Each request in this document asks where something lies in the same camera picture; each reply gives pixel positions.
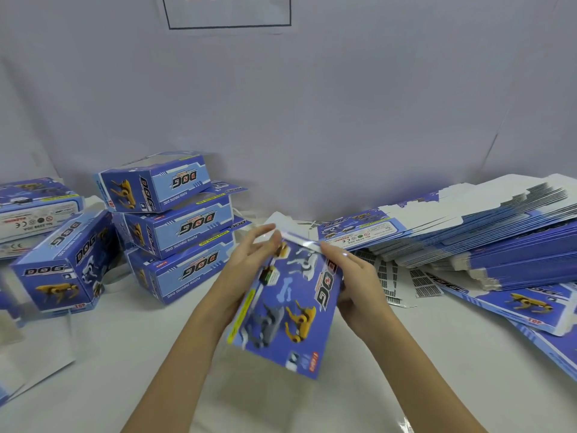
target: white table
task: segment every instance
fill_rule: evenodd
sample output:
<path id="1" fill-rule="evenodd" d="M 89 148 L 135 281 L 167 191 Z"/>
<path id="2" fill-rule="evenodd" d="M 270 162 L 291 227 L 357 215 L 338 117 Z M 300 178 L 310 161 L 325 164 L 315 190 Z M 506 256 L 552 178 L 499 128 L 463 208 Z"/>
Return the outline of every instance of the white table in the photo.
<path id="1" fill-rule="evenodd" d="M 118 432 L 211 282 L 165 308 L 131 285 L 74 315 L 76 363 L 0 409 L 0 432 Z M 577 431 L 577 383 L 508 322 L 451 296 L 419 300 L 395 311 L 489 432 Z M 221 341 L 191 431 L 387 433 L 402 420 L 337 313 L 316 382 Z"/>

